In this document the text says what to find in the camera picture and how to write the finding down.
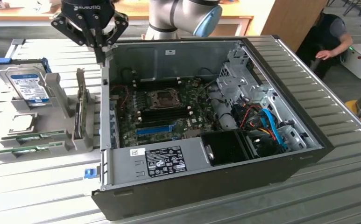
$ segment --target red cable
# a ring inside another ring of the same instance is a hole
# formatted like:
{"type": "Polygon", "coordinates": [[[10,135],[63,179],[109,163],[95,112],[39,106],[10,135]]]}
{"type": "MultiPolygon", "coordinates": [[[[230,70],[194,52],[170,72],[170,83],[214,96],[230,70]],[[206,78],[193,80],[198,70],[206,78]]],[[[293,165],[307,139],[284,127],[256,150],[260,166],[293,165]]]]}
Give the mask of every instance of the red cable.
{"type": "Polygon", "coordinates": [[[270,129],[268,129],[268,131],[269,131],[269,133],[270,133],[270,135],[272,135],[272,137],[273,137],[273,140],[276,141],[274,133],[270,131],[270,129]]]}
{"type": "Polygon", "coordinates": [[[123,108],[125,102],[127,101],[127,99],[130,97],[130,90],[125,85],[115,85],[115,86],[113,86],[111,91],[115,89],[115,87],[122,87],[122,88],[126,89],[126,97],[125,97],[125,100],[123,100],[123,102],[121,104],[121,108],[123,108]]]}
{"type": "Polygon", "coordinates": [[[248,112],[245,113],[245,116],[244,116],[244,119],[242,119],[242,122],[241,122],[241,128],[242,128],[244,122],[245,122],[245,120],[246,120],[246,118],[248,118],[248,116],[249,116],[249,112],[250,112],[252,108],[254,108],[254,107],[257,107],[258,109],[261,109],[261,107],[257,106],[257,105],[252,105],[252,106],[249,107],[248,112]]]}

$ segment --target blue pcie slot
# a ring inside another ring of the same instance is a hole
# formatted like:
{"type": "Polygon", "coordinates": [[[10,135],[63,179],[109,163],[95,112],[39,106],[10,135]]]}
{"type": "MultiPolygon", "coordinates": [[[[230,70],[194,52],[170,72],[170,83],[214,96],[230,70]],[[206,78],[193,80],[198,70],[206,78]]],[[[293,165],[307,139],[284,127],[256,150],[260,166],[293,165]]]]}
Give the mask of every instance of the blue pcie slot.
{"type": "Polygon", "coordinates": [[[169,125],[169,126],[150,127],[150,128],[138,129],[137,130],[137,135],[172,132],[176,125],[177,124],[169,125]]]}

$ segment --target blue latch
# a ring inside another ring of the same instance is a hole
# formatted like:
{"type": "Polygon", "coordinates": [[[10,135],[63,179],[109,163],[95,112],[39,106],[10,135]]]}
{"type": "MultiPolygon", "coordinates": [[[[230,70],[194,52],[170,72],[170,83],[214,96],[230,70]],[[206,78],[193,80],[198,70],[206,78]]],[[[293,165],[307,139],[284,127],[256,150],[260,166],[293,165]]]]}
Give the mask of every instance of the blue latch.
{"type": "Polygon", "coordinates": [[[0,57],[0,64],[10,64],[11,58],[10,57],[0,57]]]}
{"type": "Polygon", "coordinates": [[[86,169],[85,170],[85,179],[93,179],[98,177],[98,169],[86,169]]]}
{"type": "Polygon", "coordinates": [[[47,73],[51,73],[51,69],[50,69],[47,58],[42,58],[41,61],[42,61],[42,64],[43,64],[43,67],[45,67],[46,72],[47,73]]]}

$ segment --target person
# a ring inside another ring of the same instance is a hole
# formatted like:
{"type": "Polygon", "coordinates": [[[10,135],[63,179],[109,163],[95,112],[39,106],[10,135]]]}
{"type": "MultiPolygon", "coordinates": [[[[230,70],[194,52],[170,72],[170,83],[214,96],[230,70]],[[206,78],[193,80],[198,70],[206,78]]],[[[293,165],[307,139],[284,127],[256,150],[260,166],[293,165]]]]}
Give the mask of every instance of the person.
{"type": "Polygon", "coordinates": [[[297,56],[311,67],[312,61],[323,59],[316,70],[316,75],[323,79],[332,66],[341,63],[343,53],[352,45],[343,19],[321,11],[315,25],[297,50],[297,56]]]}

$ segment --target green circuit board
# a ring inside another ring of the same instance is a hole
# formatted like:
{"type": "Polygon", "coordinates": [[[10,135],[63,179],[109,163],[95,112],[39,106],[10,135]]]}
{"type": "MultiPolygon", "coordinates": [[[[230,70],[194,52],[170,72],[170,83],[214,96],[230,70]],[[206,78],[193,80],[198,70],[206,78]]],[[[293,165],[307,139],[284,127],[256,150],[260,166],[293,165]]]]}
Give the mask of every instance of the green circuit board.
{"type": "MultiPolygon", "coordinates": [[[[152,109],[154,102],[152,92],[138,91],[131,86],[129,88],[129,97],[123,108],[118,107],[119,129],[121,129],[121,147],[153,144],[164,141],[180,140],[200,136],[201,133],[216,130],[214,110],[210,102],[206,100],[205,83],[196,79],[182,80],[182,84],[176,89],[164,89],[164,91],[177,92],[177,106],[190,106],[193,114],[186,118],[170,120],[173,126],[172,132],[137,135],[137,125],[139,111],[154,111],[152,109]]],[[[119,99],[126,98],[126,91],[118,93],[119,99]]]]}

